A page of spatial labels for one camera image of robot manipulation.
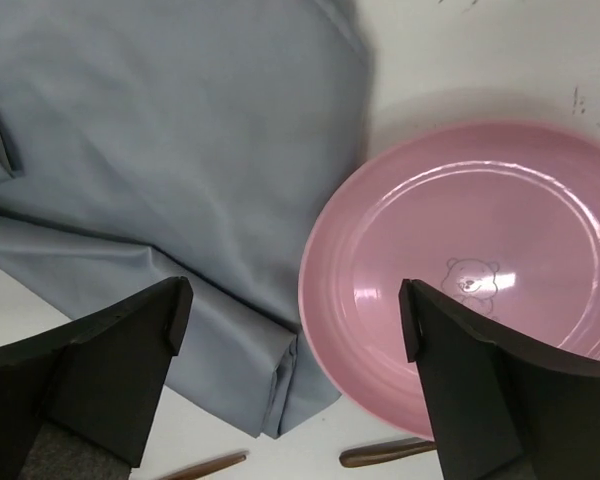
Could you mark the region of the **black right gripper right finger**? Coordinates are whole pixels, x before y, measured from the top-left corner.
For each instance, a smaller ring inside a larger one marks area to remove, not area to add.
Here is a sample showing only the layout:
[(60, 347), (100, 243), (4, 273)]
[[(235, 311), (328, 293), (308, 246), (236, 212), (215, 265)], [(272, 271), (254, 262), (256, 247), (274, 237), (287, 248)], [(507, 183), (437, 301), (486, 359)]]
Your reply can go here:
[(600, 361), (403, 281), (416, 365), (446, 479), (600, 479)]

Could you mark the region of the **pink plate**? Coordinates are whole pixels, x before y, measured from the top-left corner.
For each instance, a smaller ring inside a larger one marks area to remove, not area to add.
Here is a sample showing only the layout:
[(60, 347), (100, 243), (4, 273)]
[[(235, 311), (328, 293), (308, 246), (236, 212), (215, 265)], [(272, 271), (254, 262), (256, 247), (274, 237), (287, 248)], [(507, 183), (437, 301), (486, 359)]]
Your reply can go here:
[(449, 127), (365, 163), (320, 214), (298, 289), (314, 356), (361, 408), (430, 439), (402, 336), (406, 279), (600, 360), (600, 143), (529, 123)]

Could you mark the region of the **copper knife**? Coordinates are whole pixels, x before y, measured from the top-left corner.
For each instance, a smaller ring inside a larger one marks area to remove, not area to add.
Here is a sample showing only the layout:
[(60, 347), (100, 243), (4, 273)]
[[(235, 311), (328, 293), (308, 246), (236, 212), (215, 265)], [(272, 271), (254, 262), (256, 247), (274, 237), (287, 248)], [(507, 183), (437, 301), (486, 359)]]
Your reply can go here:
[(195, 480), (214, 474), (221, 470), (230, 468), (244, 462), (248, 457), (247, 451), (236, 452), (223, 457), (214, 458), (203, 463), (187, 467), (183, 470), (174, 472), (163, 480)]

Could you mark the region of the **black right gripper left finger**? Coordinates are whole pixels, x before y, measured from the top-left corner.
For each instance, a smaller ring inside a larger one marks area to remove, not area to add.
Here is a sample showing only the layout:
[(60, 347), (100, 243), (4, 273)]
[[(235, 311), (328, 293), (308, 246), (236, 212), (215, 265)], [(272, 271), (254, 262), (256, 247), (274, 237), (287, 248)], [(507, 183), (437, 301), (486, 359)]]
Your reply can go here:
[(172, 277), (0, 346), (0, 479), (127, 479), (193, 301)]

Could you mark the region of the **grey cloth placemat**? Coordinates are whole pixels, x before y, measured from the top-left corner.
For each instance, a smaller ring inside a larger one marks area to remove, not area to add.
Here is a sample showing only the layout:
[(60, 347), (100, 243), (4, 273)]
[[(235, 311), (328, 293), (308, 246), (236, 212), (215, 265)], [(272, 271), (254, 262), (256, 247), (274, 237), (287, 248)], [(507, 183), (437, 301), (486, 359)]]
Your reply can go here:
[(0, 269), (73, 319), (187, 278), (168, 386), (290, 431), (338, 396), (298, 274), (371, 76), (351, 1), (0, 1)]

